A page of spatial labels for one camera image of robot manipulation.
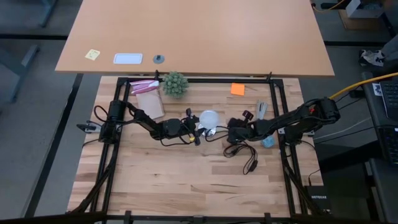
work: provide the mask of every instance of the wooden table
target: wooden table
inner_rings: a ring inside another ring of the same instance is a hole
[[[101,79],[95,105],[108,108],[116,80],[117,77]],[[303,103],[299,81],[285,78],[284,84],[289,110],[294,110]],[[203,110],[211,109],[219,113],[221,124],[225,125],[231,117],[242,118],[244,110],[255,113],[257,100],[269,104],[264,118],[274,117],[268,84],[246,84],[245,96],[231,95],[230,88],[228,83],[191,83],[187,96],[181,100],[161,92],[165,110],[161,119],[184,118],[187,108],[197,116]],[[137,105],[135,96],[130,96],[129,101]],[[91,119],[99,122],[94,116]],[[125,120],[128,119],[131,116],[126,113]],[[97,134],[88,134],[86,141],[96,138]],[[308,137],[303,140],[312,143]],[[196,147],[163,147],[138,124],[125,126],[108,213],[123,215],[125,210],[131,210],[134,215],[263,217],[264,212],[270,212],[273,217],[289,217],[279,146],[266,149],[260,142],[250,142],[258,151],[259,163],[254,172],[242,175],[249,151],[243,150],[233,158],[226,158],[223,149],[228,145],[225,139],[215,142],[202,139]],[[75,208],[94,186],[102,148],[100,142],[83,148],[69,210]],[[301,144],[297,146],[297,156],[303,183],[308,184],[308,175],[319,169],[317,155],[312,146]],[[311,178],[312,184],[322,184],[319,172]],[[295,189],[294,196],[299,212]]]
[[[90,49],[101,53],[85,58]],[[141,53],[139,65],[115,65]],[[155,55],[164,55],[155,64]],[[58,72],[334,75],[309,0],[84,0]]]

